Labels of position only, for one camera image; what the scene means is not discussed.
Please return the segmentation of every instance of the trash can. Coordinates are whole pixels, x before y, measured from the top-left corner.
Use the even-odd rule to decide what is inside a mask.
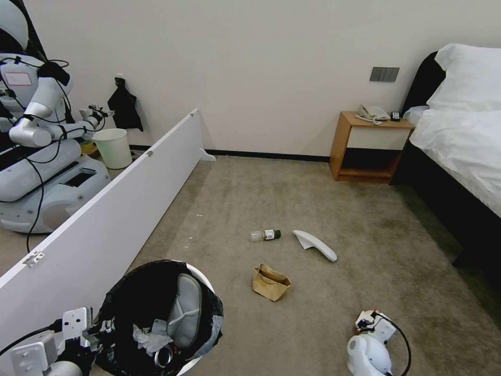
[[[178,261],[151,262],[106,294],[97,327],[110,335],[96,364],[115,376],[181,375],[218,343],[222,323],[223,305],[203,273]]]
[[[92,140],[96,143],[106,167],[118,170],[132,163],[127,130],[112,128],[94,133]]]

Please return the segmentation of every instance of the white pillow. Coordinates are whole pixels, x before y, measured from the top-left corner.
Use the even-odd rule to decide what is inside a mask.
[[[433,110],[501,110],[501,49],[448,44],[436,62],[446,78],[428,99]]]

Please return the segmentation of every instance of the telephone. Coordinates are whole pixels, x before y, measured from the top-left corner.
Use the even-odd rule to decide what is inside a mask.
[[[378,106],[368,106],[361,104],[359,107],[358,119],[372,122],[376,125],[381,124],[381,121],[390,120],[390,115],[388,115],[385,110]]]

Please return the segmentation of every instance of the baseboard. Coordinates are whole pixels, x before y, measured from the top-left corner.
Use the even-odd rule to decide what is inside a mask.
[[[151,145],[129,145],[132,150],[148,150]]]
[[[233,151],[233,150],[214,150],[205,149],[212,155],[231,156],[231,157],[248,157],[248,158],[267,158],[267,159],[291,159],[302,160],[308,162],[329,162],[330,157],[310,156],[303,154],[281,154],[281,153],[263,153],[256,151]]]

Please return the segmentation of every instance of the black headboard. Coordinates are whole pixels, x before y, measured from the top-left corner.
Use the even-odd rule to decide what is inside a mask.
[[[427,100],[445,79],[445,72],[435,61],[436,54],[436,52],[433,52],[428,55],[417,69],[416,76],[403,104],[402,114],[411,107],[426,105]]]

